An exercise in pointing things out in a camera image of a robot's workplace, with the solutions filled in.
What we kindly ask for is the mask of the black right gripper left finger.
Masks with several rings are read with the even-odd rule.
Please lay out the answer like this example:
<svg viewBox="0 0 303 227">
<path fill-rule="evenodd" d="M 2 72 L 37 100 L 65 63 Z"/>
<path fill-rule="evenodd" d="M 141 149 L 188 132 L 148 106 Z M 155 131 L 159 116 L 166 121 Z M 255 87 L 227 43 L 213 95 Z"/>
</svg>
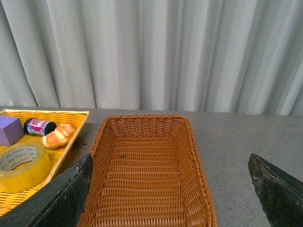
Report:
<svg viewBox="0 0 303 227">
<path fill-rule="evenodd" d="M 75 227 L 90 188 L 93 161 L 86 154 L 54 180 L 1 216 L 2 227 Z"/>
</svg>

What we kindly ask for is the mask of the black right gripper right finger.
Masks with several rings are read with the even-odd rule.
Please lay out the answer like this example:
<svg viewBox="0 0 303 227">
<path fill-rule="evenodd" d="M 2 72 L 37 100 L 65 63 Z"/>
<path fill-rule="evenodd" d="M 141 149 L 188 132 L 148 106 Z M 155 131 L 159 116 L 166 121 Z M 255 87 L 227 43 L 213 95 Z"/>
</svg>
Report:
<svg viewBox="0 0 303 227">
<path fill-rule="evenodd" d="M 248 170 L 270 226 L 301 227 L 303 183 L 255 153 Z"/>
</svg>

